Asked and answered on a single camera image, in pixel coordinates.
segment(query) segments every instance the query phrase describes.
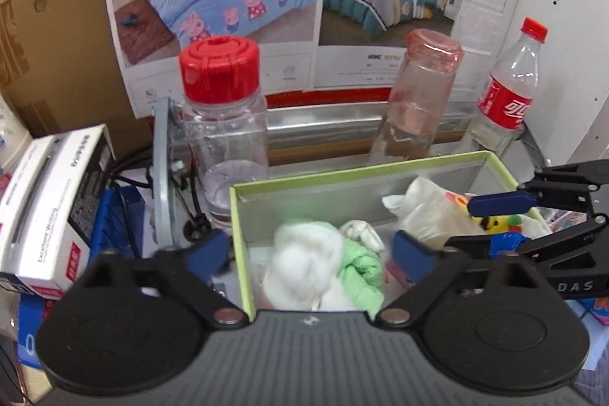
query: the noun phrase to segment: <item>brown rug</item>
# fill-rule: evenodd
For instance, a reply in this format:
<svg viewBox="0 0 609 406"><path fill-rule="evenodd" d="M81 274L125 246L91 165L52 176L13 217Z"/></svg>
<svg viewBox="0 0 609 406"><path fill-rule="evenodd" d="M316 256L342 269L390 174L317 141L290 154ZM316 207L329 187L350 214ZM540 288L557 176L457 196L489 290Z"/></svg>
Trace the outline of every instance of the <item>brown rug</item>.
<svg viewBox="0 0 609 406"><path fill-rule="evenodd" d="M131 64L137 64L175 38L148 0L135 0L125 4L115 12L115 17L121 47ZM136 23L121 23L129 19L135 19Z"/></svg>

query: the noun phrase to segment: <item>blue plastic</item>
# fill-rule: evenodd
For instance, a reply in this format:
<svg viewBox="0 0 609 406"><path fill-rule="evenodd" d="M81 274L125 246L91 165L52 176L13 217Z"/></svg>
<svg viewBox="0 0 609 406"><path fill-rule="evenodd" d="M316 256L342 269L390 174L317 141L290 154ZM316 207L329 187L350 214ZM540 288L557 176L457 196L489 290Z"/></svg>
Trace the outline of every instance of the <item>blue plastic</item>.
<svg viewBox="0 0 609 406"><path fill-rule="evenodd" d="M418 284L435 266L436 253L404 231L394 236L392 257L406 277Z"/></svg>
<svg viewBox="0 0 609 406"><path fill-rule="evenodd" d="M519 232L504 232L491 236L491 244L488 247L488 258L498 257L502 251L516 251L520 243L528 241L529 238Z"/></svg>
<svg viewBox="0 0 609 406"><path fill-rule="evenodd" d="M135 186L121 188L127 204L127 212L132 221L133 236L139 253L142 253L144 235L145 202ZM133 257L133 251L127 238L127 228L123 217L123 207L118 192L110 189L104 192L93 224L91 236L91 263L103 250L118 250L125 257ZM36 354L34 336L38 332L45 311L50 302L36 295L21 295L19 302L19 329L17 332L17 357L19 362L33 368L42 369Z"/></svg>
<svg viewBox="0 0 609 406"><path fill-rule="evenodd" d="M229 236L224 231L214 231L214 234L187 258L187 269L207 283L211 276L226 264L229 248Z"/></svg>
<svg viewBox="0 0 609 406"><path fill-rule="evenodd" d="M537 206L537 200L524 191L485 194L470 199L467 211L472 217L492 217L495 215L514 215L527 213Z"/></svg>
<svg viewBox="0 0 609 406"><path fill-rule="evenodd" d="M135 186L123 187L121 193L127 204L129 218L132 221L131 226L135 244L141 254L144 239L145 202ZM133 257L133 251L127 237L121 199L118 192L113 188L102 195L97 209L95 223L93 224L93 236L91 236L89 261L94 260L103 250L118 250L124 257Z"/></svg>

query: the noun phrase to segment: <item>red bottle cap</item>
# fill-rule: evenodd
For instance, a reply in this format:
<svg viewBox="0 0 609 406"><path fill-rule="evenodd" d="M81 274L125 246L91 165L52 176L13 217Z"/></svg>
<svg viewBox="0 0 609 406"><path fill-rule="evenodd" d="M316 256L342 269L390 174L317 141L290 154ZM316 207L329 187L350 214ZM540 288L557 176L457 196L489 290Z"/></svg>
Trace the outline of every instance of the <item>red bottle cap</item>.
<svg viewBox="0 0 609 406"><path fill-rule="evenodd" d="M184 94L199 104L228 104L260 86L260 49L245 37L210 37L180 54Z"/></svg>
<svg viewBox="0 0 609 406"><path fill-rule="evenodd" d="M547 28L544 27L540 22L535 21L532 18L525 18L523 23L522 32L533 37L538 42L544 43L547 37Z"/></svg>

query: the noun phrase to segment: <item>clear plastic bottle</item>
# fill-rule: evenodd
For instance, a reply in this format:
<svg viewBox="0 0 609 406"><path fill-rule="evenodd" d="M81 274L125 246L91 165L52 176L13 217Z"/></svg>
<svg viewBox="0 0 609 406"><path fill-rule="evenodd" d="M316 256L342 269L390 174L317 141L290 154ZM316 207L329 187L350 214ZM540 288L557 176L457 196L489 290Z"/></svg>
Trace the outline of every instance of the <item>clear plastic bottle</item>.
<svg viewBox="0 0 609 406"><path fill-rule="evenodd" d="M491 70L476 115L456 152L483 148L502 154L518 132L537 90L538 55L546 40L547 28L527 18L522 32L516 45L509 48Z"/></svg>
<svg viewBox="0 0 609 406"><path fill-rule="evenodd" d="M260 50L244 37L211 37L182 51L183 118L211 219L230 223L233 184L268 176L267 105Z"/></svg>
<svg viewBox="0 0 609 406"><path fill-rule="evenodd" d="M456 40L419 28L406 36L406 55L389 95L369 164L427 155L444 113L463 49Z"/></svg>

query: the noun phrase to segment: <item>bottle label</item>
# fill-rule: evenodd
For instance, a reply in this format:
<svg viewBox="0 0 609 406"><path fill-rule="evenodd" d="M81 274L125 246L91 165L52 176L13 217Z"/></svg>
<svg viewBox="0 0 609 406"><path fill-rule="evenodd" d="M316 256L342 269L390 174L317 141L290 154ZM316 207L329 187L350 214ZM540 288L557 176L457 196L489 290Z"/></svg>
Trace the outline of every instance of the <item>bottle label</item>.
<svg viewBox="0 0 609 406"><path fill-rule="evenodd" d="M523 122L531 102L532 98L515 94L491 75L491 83L480 98L478 109L495 124L505 129L516 129Z"/></svg>

